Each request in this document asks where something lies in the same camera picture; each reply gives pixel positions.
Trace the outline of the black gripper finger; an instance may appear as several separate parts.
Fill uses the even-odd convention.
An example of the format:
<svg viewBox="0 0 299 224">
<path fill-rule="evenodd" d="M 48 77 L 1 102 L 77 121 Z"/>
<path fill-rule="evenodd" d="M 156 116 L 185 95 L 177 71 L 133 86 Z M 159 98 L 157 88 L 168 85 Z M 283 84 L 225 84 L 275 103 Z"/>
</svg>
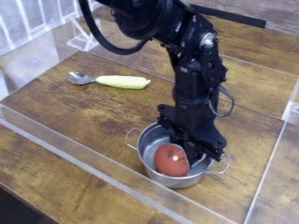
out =
<svg viewBox="0 0 299 224">
<path fill-rule="evenodd" d="M 213 160 L 217 156 L 217 147 L 208 143 L 185 141 L 183 143 L 183 150 L 185 152 L 191 168 L 199 165 L 205 159 Z"/>
<path fill-rule="evenodd" d="M 184 133 L 177 129 L 169 129 L 169 141 L 172 144 L 184 146 Z"/>
</svg>

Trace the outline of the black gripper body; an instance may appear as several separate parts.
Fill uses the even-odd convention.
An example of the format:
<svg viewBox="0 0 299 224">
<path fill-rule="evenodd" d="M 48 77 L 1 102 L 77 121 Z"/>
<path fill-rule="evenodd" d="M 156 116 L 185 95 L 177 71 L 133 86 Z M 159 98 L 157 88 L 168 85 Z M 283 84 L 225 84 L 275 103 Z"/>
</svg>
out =
<svg viewBox="0 0 299 224">
<path fill-rule="evenodd" d="M 169 131 L 180 130 L 185 141 L 212 144 L 217 147 L 217 156 L 213 160 L 220 161 L 227 146 L 227 140 L 215 126 L 215 114 L 212 109 L 217 107 L 219 99 L 201 101 L 195 104 L 176 104 L 169 106 L 160 104 L 157 111 L 160 116 L 157 123 Z"/>
</svg>

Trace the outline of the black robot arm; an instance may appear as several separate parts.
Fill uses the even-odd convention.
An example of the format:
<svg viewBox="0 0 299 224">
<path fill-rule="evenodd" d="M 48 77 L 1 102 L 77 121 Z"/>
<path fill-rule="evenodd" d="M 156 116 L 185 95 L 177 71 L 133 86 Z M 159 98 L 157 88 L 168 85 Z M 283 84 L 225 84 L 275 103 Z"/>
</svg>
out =
<svg viewBox="0 0 299 224">
<path fill-rule="evenodd" d="M 225 138 L 216 117 L 220 83 L 227 68 L 219 56 L 213 25 L 180 0 L 97 0 L 113 10 L 120 31 L 132 39 L 155 39 L 165 47 L 175 86 L 172 106 L 157 106 L 157 122 L 193 163 L 204 154 L 220 160 Z"/>
</svg>

